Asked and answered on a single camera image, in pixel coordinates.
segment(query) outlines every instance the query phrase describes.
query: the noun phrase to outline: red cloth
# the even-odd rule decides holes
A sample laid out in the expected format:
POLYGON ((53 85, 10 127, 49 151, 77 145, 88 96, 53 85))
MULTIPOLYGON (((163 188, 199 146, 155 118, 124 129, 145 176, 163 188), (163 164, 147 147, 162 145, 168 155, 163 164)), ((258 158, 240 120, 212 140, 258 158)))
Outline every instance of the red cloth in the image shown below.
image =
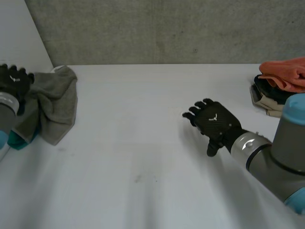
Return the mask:
POLYGON ((259 66, 263 75, 272 87, 278 86, 283 91, 305 92, 305 57, 288 61, 268 61, 259 66))

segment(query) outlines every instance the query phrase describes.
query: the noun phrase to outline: robot finger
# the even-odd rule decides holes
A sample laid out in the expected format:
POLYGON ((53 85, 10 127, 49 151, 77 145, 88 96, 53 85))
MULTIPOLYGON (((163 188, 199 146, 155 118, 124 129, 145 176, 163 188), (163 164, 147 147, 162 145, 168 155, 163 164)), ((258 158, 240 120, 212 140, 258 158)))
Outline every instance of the robot finger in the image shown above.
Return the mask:
POLYGON ((28 77, 30 78, 31 83, 33 84, 33 83, 35 82, 35 76, 34 76, 34 74, 33 74, 33 73, 29 73, 29 74, 28 74, 28 77))
POLYGON ((195 116, 194 116, 193 114, 191 114, 190 112, 186 112, 186 113, 183 113, 183 114, 182 114, 182 117, 183 117, 183 118, 187 118, 188 120, 190 120, 192 126, 195 126, 195 124, 194 124, 194 118, 195 118, 195 116))
POLYGON ((200 110, 194 106, 190 107, 189 111, 192 112, 194 115, 198 115, 200 113, 200 110))
POLYGON ((212 99, 204 99, 203 101, 204 101, 207 105, 211 105, 211 104, 214 103, 212 99))
POLYGON ((204 109, 204 108, 206 107, 206 105, 205 105, 203 102, 201 102, 201 101, 196 102, 196 103, 195 103, 195 106, 198 106, 198 107, 201 108, 201 109, 204 109))
POLYGON ((15 65, 12 65, 12 66, 10 67, 10 70, 17 71, 17 67, 16 67, 15 65))
POLYGON ((20 72, 20 73, 26 74, 25 68, 20 68, 20 69, 19 69, 19 72, 20 72))

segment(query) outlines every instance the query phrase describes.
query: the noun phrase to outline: white wall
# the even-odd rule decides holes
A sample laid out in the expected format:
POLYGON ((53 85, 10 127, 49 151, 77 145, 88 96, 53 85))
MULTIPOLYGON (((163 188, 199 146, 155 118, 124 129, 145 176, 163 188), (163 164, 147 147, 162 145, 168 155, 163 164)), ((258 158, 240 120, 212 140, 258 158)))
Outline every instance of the white wall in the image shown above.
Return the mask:
POLYGON ((53 66, 24 0, 0 0, 0 64, 27 72, 49 72, 53 66))

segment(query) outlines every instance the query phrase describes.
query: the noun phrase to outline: gray concrete wall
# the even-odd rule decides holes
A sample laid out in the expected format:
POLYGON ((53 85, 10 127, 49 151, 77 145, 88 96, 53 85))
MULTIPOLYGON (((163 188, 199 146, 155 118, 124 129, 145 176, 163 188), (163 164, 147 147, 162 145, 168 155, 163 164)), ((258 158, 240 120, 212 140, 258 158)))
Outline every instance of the gray concrete wall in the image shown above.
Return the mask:
POLYGON ((26 0, 55 66, 305 55, 305 1, 26 0))

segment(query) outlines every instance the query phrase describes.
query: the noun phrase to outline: gray towel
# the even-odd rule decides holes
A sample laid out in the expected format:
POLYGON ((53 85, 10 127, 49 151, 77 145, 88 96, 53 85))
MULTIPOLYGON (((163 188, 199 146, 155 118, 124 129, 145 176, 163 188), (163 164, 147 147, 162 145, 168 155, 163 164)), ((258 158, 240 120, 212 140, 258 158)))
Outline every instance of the gray towel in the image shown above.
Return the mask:
POLYGON ((40 125, 40 135, 56 145, 75 123, 77 77, 63 66, 55 73, 36 73, 35 83, 26 96, 25 113, 17 117, 13 131, 30 143, 40 125))

